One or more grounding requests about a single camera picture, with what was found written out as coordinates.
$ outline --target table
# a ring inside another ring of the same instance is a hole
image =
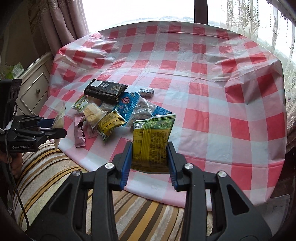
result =
[[[55,117],[56,104],[65,102],[67,137],[59,148],[89,171],[132,140],[130,129],[119,127],[106,145],[86,133],[86,147],[74,148],[71,106],[94,78],[128,84],[129,92],[154,88],[149,100],[176,113],[169,140],[177,152],[204,171],[226,171],[255,205],[270,197],[284,163],[287,124],[283,70],[266,49],[224,29],[165,21],[103,30],[62,47],[40,116]],[[131,170],[125,190],[185,204],[168,174]]]

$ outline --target qr code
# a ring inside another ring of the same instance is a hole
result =
[[[143,125],[144,125],[144,123],[135,123],[135,124],[133,125],[133,128],[134,128],[134,129],[141,129]]]

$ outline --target metal screw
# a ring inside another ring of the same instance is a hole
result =
[[[184,167],[185,167],[186,169],[192,169],[192,168],[193,168],[193,164],[191,164],[191,163],[186,163],[186,164],[184,165]]]
[[[80,171],[73,171],[72,175],[75,177],[78,177],[80,175],[80,173],[81,173]]]
[[[114,164],[111,163],[111,162],[108,162],[108,163],[105,165],[105,167],[106,167],[107,169],[112,169],[112,168],[114,167]]]
[[[227,173],[226,173],[225,171],[219,171],[219,172],[218,172],[218,175],[219,175],[220,177],[226,177],[226,176],[227,176]]]

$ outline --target human hand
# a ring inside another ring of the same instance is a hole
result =
[[[22,173],[22,153],[16,153],[17,156],[11,161],[11,171],[15,178],[19,178]],[[0,151],[0,161],[7,163],[6,154]]]

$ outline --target yellow snack bag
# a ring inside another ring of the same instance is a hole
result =
[[[126,120],[118,113],[117,110],[114,110],[108,115],[105,115],[98,122],[97,130],[102,135],[103,141],[105,142],[116,127],[119,127],[125,123]]]
[[[166,146],[175,118],[175,114],[168,114],[135,121],[132,168],[168,172]]]

